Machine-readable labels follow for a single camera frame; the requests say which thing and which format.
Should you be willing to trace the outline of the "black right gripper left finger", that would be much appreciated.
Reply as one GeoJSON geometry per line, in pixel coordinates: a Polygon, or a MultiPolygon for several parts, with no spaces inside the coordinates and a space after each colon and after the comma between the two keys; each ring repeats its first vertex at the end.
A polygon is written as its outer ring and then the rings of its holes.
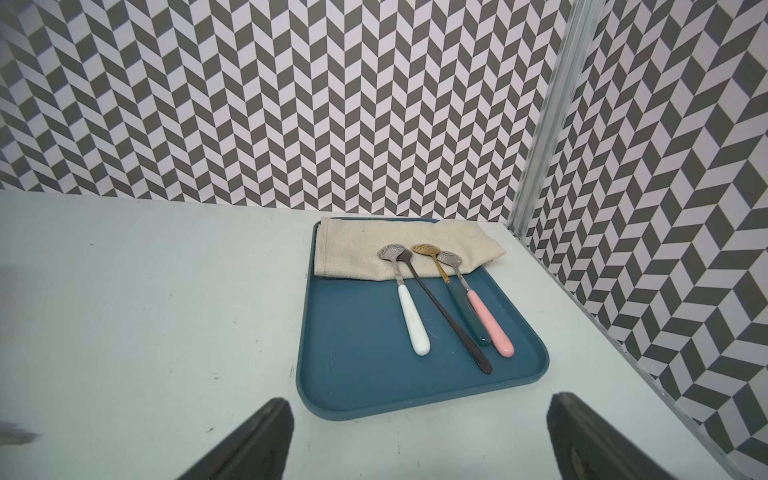
{"type": "Polygon", "coordinates": [[[281,479],[293,431],[289,402],[272,398],[179,479],[281,479]]]}

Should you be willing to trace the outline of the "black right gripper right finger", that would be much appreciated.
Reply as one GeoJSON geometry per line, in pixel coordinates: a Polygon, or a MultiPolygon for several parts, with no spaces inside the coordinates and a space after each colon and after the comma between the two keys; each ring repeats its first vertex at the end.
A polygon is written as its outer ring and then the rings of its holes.
{"type": "Polygon", "coordinates": [[[571,392],[552,396],[547,428],[564,479],[670,479],[665,469],[571,392]]]}

